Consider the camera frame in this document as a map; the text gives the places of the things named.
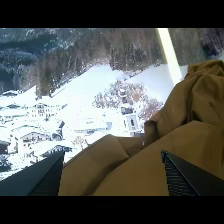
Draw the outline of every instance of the brown jacket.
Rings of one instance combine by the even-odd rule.
[[[122,138],[122,144],[106,136],[65,166],[59,195],[168,195],[161,150],[224,179],[223,124],[223,62],[191,65],[163,109],[145,123],[144,149],[138,138]],[[89,162],[79,161],[83,155]]]

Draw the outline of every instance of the black object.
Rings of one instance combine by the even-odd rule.
[[[57,196],[65,152],[25,168],[0,182],[0,196]]]
[[[180,157],[162,151],[170,196],[224,196],[224,181]]]

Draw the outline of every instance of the white pole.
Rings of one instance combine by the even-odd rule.
[[[180,71],[180,66],[177,61],[176,53],[173,47],[172,40],[170,38],[168,28],[157,28],[158,33],[162,42],[163,50],[168,63],[170,76],[172,78],[174,86],[180,82],[182,74]]]

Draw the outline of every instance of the village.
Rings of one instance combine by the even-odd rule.
[[[57,103],[49,96],[25,94],[28,95],[11,90],[0,96],[0,155],[7,158],[7,163],[1,164],[0,180],[62,150],[66,163],[112,133],[112,122],[102,119],[103,116],[75,118],[72,112],[68,119],[66,111],[72,111],[68,104]],[[138,129],[133,113],[122,112],[121,119],[119,123],[123,123],[128,136],[129,129],[132,132]]]

